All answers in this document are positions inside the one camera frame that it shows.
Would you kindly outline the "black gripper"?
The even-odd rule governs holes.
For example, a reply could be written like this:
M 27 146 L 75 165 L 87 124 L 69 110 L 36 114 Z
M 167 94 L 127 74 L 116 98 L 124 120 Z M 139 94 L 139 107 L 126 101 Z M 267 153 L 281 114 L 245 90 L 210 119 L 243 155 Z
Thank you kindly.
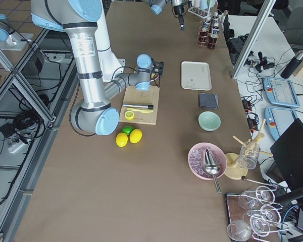
M 184 13 L 185 5 L 188 4 L 187 0 L 172 0 L 172 10 L 174 11 L 174 16 L 178 18 L 181 30 L 185 30 L 184 26 Z
M 159 80 L 161 78 L 164 71 L 164 62 L 158 62 L 152 58 L 151 63 L 152 63 L 152 70 L 151 70 L 150 81 L 152 82 Z

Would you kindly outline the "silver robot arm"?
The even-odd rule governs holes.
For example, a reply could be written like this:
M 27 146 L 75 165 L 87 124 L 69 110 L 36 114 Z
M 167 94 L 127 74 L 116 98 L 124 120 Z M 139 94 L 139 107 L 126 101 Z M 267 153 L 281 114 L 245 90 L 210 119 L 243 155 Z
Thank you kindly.
M 186 14 L 185 6 L 187 5 L 188 8 L 192 7 L 192 1 L 188 0 L 143 0 L 142 2 L 146 3 L 150 9 L 156 14 L 159 15 L 163 8 L 168 4 L 171 3 L 171 10 L 172 14 L 175 18 L 178 19 L 179 25 L 181 30 L 185 30 L 184 26 L 184 15 Z
M 117 127 L 119 112 L 111 99 L 127 86 L 147 91 L 152 74 L 162 63 L 149 55 L 137 57 L 136 73 L 122 73 L 111 51 L 102 1 L 31 1 L 35 25 L 68 34 L 83 100 L 70 111 L 70 123 L 86 132 L 109 135 Z

